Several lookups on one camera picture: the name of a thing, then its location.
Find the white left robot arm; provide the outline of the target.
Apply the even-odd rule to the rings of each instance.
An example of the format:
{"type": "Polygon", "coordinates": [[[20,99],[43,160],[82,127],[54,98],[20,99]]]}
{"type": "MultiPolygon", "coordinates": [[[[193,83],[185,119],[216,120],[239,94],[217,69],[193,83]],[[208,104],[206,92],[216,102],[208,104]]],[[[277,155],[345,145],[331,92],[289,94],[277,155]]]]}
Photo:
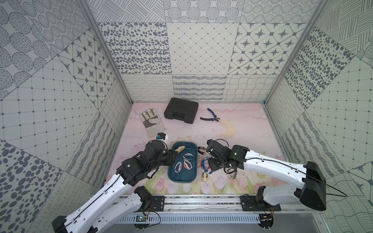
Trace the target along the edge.
{"type": "Polygon", "coordinates": [[[58,216],[52,227],[56,233],[102,233],[124,216],[138,210],[151,212],[158,205],[152,194],[139,186],[126,199],[114,204],[144,179],[151,179],[161,166],[175,162],[178,151],[169,150],[163,139],[151,140],[143,151],[124,160],[116,173],[92,198],[68,216],[58,216]]]}

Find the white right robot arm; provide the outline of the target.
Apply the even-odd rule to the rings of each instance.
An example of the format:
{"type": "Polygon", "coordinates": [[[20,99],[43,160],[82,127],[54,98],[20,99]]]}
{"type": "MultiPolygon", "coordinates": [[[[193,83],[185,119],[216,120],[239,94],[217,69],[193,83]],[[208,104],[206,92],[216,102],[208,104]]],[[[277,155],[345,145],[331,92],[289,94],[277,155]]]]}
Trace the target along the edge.
{"type": "Polygon", "coordinates": [[[223,169],[231,174],[238,169],[252,170],[285,182],[282,186],[259,187],[254,200],[258,207],[300,202],[313,210],[326,210],[325,177],[314,162],[289,163],[240,145],[229,149],[212,139],[207,142],[206,152],[210,155],[207,161],[212,172],[223,169]]]}

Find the cream leather strap watch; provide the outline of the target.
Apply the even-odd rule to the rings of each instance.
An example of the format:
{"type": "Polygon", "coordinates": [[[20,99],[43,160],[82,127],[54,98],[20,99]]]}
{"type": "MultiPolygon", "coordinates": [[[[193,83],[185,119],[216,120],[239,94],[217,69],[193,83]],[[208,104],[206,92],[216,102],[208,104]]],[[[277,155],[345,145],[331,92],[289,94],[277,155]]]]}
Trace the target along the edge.
{"type": "Polygon", "coordinates": [[[179,146],[178,148],[175,149],[176,152],[180,153],[183,151],[186,147],[185,146],[179,146]]]}

